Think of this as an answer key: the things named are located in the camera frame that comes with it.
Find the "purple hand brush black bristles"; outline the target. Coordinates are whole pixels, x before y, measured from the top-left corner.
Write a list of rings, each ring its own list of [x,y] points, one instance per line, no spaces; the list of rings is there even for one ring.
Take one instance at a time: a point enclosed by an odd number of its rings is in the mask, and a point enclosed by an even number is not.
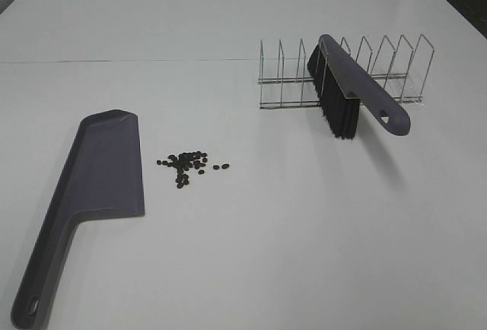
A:
[[[355,137],[362,104],[390,134],[409,134],[409,114],[329,34],[320,36],[307,70],[335,137]]]

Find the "pile of coffee beans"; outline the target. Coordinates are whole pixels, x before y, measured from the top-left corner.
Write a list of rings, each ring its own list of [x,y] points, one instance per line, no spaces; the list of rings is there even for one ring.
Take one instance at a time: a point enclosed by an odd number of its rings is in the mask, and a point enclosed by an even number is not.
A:
[[[206,174],[207,170],[228,170],[229,163],[213,163],[209,161],[206,151],[184,151],[179,154],[169,154],[165,158],[156,159],[155,164],[175,171],[174,184],[183,189],[191,183],[191,172],[197,176]]]

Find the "purple plastic dustpan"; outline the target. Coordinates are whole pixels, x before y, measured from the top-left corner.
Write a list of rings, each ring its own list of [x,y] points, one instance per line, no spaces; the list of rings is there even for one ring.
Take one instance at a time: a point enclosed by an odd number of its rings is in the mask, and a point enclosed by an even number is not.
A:
[[[145,215],[136,114],[81,120],[11,308],[19,329],[43,329],[79,224]]]

